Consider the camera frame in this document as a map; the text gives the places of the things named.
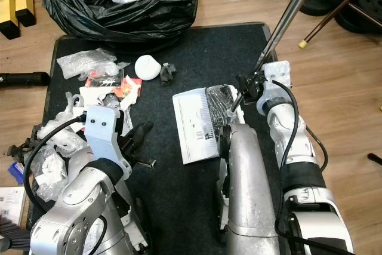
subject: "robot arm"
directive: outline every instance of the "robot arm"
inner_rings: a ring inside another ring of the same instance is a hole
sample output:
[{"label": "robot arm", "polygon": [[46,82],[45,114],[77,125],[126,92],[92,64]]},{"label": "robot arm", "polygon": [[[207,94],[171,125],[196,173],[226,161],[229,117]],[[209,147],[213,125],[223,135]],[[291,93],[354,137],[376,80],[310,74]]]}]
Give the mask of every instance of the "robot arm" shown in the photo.
[{"label": "robot arm", "polygon": [[[267,78],[280,79],[290,87],[288,62],[269,63],[263,66],[263,70]],[[289,96],[277,85],[265,82],[257,109],[267,116],[270,135],[275,142],[288,212],[288,233],[353,252],[349,232],[332,192],[325,186],[312,143],[306,135],[306,124],[300,116],[292,146],[284,164],[281,162],[294,126],[294,108]],[[315,254],[308,245],[289,241],[289,247],[293,254]]]},{"label": "robot arm", "polygon": [[69,178],[74,179],[58,196],[54,207],[35,223],[32,254],[82,254],[97,218],[104,222],[104,231],[94,247],[95,254],[136,254],[146,249],[147,235],[124,180],[129,178],[135,163],[155,165],[155,161],[147,162],[134,154],[153,124],[145,122],[118,138],[122,124],[123,113],[117,109],[89,108],[85,136],[91,150],[80,150],[71,158]]},{"label": "robot arm", "polygon": [[113,184],[104,172],[84,169],[34,225],[30,244],[33,254],[82,254],[89,228],[107,205],[113,205],[113,192]]}]

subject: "white paper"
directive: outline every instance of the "white paper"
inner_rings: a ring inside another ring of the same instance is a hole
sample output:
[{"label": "white paper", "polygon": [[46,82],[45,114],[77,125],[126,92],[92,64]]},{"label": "white paper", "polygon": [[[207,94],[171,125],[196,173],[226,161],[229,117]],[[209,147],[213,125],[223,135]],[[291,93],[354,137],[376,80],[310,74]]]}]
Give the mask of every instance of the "white paper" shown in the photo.
[{"label": "white paper", "polygon": [[172,97],[183,164],[219,156],[205,88]]},{"label": "white paper", "polygon": [[25,202],[24,187],[0,188],[0,211],[1,215],[13,223],[20,225],[21,214]]}]

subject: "black cable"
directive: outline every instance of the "black cable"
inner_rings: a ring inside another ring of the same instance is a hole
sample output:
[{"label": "black cable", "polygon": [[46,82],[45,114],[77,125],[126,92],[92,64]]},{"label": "black cable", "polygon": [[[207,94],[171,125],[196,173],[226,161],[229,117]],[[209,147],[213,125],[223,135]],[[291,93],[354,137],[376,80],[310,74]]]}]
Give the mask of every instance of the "black cable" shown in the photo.
[{"label": "black cable", "polygon": [[30,154],[27,162],[25,163],[24,166],[24,188],[27,196],[29,197],[31,203],[42,213],[45,214],[47,210],[40,204],[40,202],[37,201],[36,196],[33,194],[32,189],[30,188],[29,184],[29,170],[30,170],[30,165],[32,164],[33,159],[37,155],[38,151],[44,146],[44,144],[49,141],[52,136],[57,134],[59,131],[63,130],[64,128],[70,126],[71,124],[74,124],[75,122],[84,122],[86,119],[85,115],[78,116],[74,119],[71,119],[70,121],[65,122],[64,124],[58,126],[55,128],[53,131],[51,131],[49,134],[47,134],[41,142],[37,145],[37,147],[34,148],[32,153]]},{"label": "black cable", "polygon": [[287,160],[287,157],[288,157],[288,153],[289,153],[289,150],[291,149],[291,146],[292,146],[292,143],[294,141],[294,138],[297,134],[297,129],[298,129],[298,106],[297,106],[297,101],[296,101],[296,98],[294,97],[294,95],[292,94],[291,90],[288,89],[288,87],[284,86],[283,84],[281,84],[280,82],[278,81],[272,81],[272,83],[274,83],[275,85],[279,86],[280,88],[282,88],[287,94],[288,96],[291,98],[292,100],[292,107],[294,109],[294,123],[293,123],[293,130],[292,130],[292,134],[291,134],[291,137],[289,139],[289,142],[288,144],[286,145],[286,148],[285,148],[285,152],[284,154],[282,155],[282,159],[281,159],[281,165],[280,167],[282,167],[284,164],[285,164],[285,161]]},{"label": "black cable", "polygon": [[[282,155],[282,160],[281,160],[281,166],[283,166],[285,161],[287,160],[287,156],[288,156],[289,150],[290,150],[290,148],[291,148],[291,146],[293,144],[294,137],[295,137],[295,135],[297,133],[297,128],[298,128],[298,106],[297,106],[297,101],[296,101],[293,93],[291,92],[291,90],[288,87],[284,86],[283,84],[281,84],[280,82],[277,82],[277,81],[272,81],[272,82],[274,84],[276,84],[277,86],[281,87],[289,95],[289,97],[291,98],[291,101],[292,101],[292,107],[294,109],[294,125],[293,125],[293,130],[292,130],[291,138],[289,139],[289,142],[288,142],[288,144],[287,144],[287,146],[285,148],[285,151],[284,151],[284,154]],[[321,146],[322,143],[319,141],[319,139],[312,133],[312,131],[310,129],[309,130],[308,129],[309,128],[307,127],[307,131],[312,135],[312,137],[315,140],[317,140],[318,144]],[[326,149],[324,148],[323,145],[321,146],[321,148],[324,151],[324,154],[327,155]],[[328,161],[326,160],[324,162],[324,165],[322,166],[322,168],[325,169],[327,163],[328,163]],[[283,193],[282,193],[282,188],[280,188],[280,190],[281,191],[280,191],[279,210],[277,212],[276,220],[275,220],[275,231],[276,231],[276,233],[279,236],[281,236],[281,237],[283,237],[283,238],[285,238],[287,240],[296,242],[296,243],[300,243],[300,244],[305,244],[305,245],[317,247],[317,248],[320,248],[320,249],[332,252],[332,253],[337,254],[337,255],[354,255],[353,253],[350,253],[348,251],[344,251],[344,250],[339,249],[339,248],[335,248],[335,247],[327,245],[327,244],[319,243],[319,242],[312,241],[312,240],[309,240],[309,239],[300,238],[300,237],[297,237],[297,236],[288,235],[285,232],[283,232],[282,230],[280,230],[279,224],[280,224],[280,219],[281,219],[281,215],[282,215],[282,209],[284,207],[284,196],[283,196]]]},{"label": "black cable", "polygon": [[322,166],[320,168],[321,172],[323,172],[324,169],[326,168],[326,166],[328,165],[328,161],[329,161],[328,152],[326,151],[324,144],[318,139],[318,137],[316,137],[316,135],[312,132],[312,130],[308,126],[306,126],[306,130],[314,138],[314,140],[318,143],[318,145],[322,149],[322,152],[324,153],[324,163],[322,164]]},{"label": "black cable", "polygon": [[95,246],[93,247],[93,249],[90,251],[89,255],[93,255],[93,254],[97,251],[98,247],[99,247],[99,246],[101,245],[101,243],[102,243],[102,240],[103,240],[103,238],[104,238],[104,236],[105,236],[105,233],[106,233],[106,230],[107,230],[107,221],[106,221],[106,218],[103,217],[102,215],[100,215],[99,219],[101,219],[102,222],[103,222],[102,233],[101,233],[101,236],[99,237],[99,239],[98,239],[96,245],[95,245]]}]

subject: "cable connector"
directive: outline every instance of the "cable connector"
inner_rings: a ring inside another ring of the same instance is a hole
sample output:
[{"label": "cable connector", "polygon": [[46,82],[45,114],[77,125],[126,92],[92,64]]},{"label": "cable connector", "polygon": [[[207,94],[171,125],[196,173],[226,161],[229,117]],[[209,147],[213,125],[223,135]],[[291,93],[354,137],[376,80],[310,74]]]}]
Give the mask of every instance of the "cable connector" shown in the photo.
[{"label": "cable connector", "polygon": [[76,117],[77,122],[85,122],[86,121],[86,111],[82,114]]}]

